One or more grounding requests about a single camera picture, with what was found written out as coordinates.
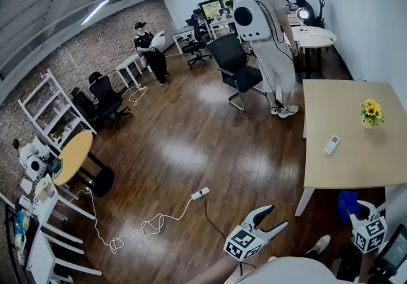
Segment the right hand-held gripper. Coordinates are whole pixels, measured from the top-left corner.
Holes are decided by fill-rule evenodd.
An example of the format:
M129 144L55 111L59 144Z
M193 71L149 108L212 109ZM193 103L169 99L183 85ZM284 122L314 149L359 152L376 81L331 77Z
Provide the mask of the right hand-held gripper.
M366 254L382 245L387 234L387 223L374 204L363 200L358 200L357 203L362 209L368 211L368 217L372 217L372 219L361 220L358 214L347 210L354 236L353 244L362 254Z

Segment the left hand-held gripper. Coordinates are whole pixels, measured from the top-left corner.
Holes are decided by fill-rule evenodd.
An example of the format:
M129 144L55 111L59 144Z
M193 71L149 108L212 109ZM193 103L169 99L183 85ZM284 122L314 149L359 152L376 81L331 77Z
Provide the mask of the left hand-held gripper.
M228 235L223 250L238 261L258 254L263 246L280 234L289 224L288 221L285 221L267 231L256 229L274 208L274 205L267 205L251 211L243 223Z

